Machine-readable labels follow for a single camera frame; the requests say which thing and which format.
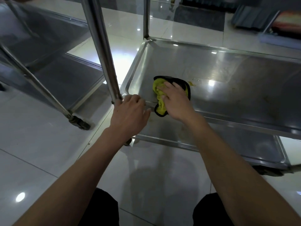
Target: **metal tube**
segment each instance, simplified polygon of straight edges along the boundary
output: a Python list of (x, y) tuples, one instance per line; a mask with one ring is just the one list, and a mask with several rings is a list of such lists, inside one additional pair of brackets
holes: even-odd
[(150, 31), (150, 7), (151, 0), (144, 0), (144, 11), (143, 11), (143, 38), (148, 38)]
[(48, 101), (50, 101), (55, 108), (57, 108), (62, 114), (69, 120), (73, 119), (72, 114), (65, 109), (64, 106), (50, 93), (49, 90), (30, 72), (4, 45), (0, 43), (0, 53), (4, 58), (17, 70), (19, 70), (26, 80), (36, 88)]
[(113, 64), (110, 44), (99, 0), (82, 0), (82, 7), (89, 25), (94, 45), (100, 60), (104, 77), (106, 78), (112, 102), (122, 99)]

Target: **tile floor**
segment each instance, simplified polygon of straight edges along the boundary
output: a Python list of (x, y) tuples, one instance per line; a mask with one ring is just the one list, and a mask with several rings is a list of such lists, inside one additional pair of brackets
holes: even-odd
[[(66, 0), (35, 0), (32, 5), (85, 19), (80, 3)], [(103, 8), (109, 43), (121, 84), (142, 42), (142, 19), (138, 14)], [(153, 17), (150, 34), (211, 46), (241, 49), (300, 58), (300, 51), (260, 44), (250, 32), (229, 25), (224, 30), (186, 25)], [(99, 63), (92, 39), (69, 53)], [(77, 110), (93, 124), (82, 131), (53, 108), (11, 87), (0, 92), (0, 219), (11, 225), (80, 157), (110, 124), (112, 105), (102, 85)], [(292, 164), (301, 163), (301, 141), (281, 138)], [(301, 173), (265, 179), (301, 215)], [(192, 225), (192, 211), (206, 194), (215, 191), (201, 156), (178, 148), (134, 142), (113, 158), (98, 187), (119, 203), (120, 225)], [(25, 198), (16, 202), (18, 194)]]

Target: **brown stain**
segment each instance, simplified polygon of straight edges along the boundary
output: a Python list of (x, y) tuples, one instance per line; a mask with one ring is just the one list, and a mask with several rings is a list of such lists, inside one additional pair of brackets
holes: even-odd
[(188, 81), (188, 84), (189, 84), (190, 86), (195, 86), (191, 81)]

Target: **person's right hand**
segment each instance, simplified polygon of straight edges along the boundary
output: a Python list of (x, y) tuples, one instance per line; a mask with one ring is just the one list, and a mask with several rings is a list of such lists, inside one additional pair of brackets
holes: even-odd
[(195, 114), (195, 111), (185, 93), (185, 91), (177, 83), (170, 84), (164, 82), (165, 87), (157, 87), (167, 96), (162, 95), (168, 114), (179, 121), (184, 122), (186, 118)]

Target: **yellow-green microfiber towel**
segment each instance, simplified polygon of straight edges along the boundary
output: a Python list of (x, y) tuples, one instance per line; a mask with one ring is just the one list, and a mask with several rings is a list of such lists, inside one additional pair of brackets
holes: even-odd
[(179, 86), (181, 86), (185, 90), (186, 95), (190, 100), (190, 87), (189, 87), (189, 84), (187, 82), (185, 82), (184, 80), (178, 79), (178, 78), (172, 78), (172, 77), (169, 77), (169, 76), (156, 76), (156, 77), (154, 77), (153, 91), (156, 93), (157, 99), (158, 99), (158, 104), (156, 105), (154, 111), (160, 117), (164, 117), (168, 114), (167, 111), (166, 111), (166, 107), (164, 105), (164, 102), (161, 98), (161, 96), (165, 95), (165, 94), (163, 93), (163, 91), (161, 91), (157, 88), (158, 86), (166, 87), (164, 85), (164, 82), (170, 82), (171, 84), (173, 82), (177, 83)]

